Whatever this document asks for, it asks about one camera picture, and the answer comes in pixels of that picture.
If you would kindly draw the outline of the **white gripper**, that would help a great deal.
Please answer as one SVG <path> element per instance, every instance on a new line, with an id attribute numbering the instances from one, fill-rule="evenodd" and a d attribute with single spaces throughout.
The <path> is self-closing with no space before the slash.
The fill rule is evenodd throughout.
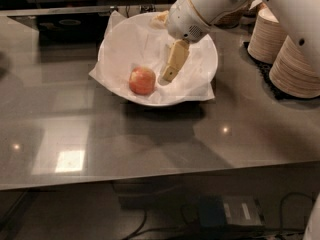
<path id="1" fill-rule="evenodd" d="M 171 45 L 166 66 L 161 74 L 162 79 L 167 82 L 172 82 L 185 64 L 189 56 L 189 43 L 199 42 L 211 30 L 211 26 L 201 18 L 191 0 L 177 0 L 169 11 L 154 16 L 150 26 L 166 27 L 170 36 L 180 39 Z"/>

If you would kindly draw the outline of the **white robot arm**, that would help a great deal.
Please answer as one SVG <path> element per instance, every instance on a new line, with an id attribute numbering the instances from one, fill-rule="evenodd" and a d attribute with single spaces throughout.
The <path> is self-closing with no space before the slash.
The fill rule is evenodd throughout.
<path id="1" fill-rule="evenodd" d="M 170 83 L 186 61 L 187 45 L 206 36 L 223 16 L 249 0 L 177 0 L 169 9 L 165 26 L 175 44 L 160 79 Z M 262 0 L 281 26 L 320 73 L 320 0 Z"/>

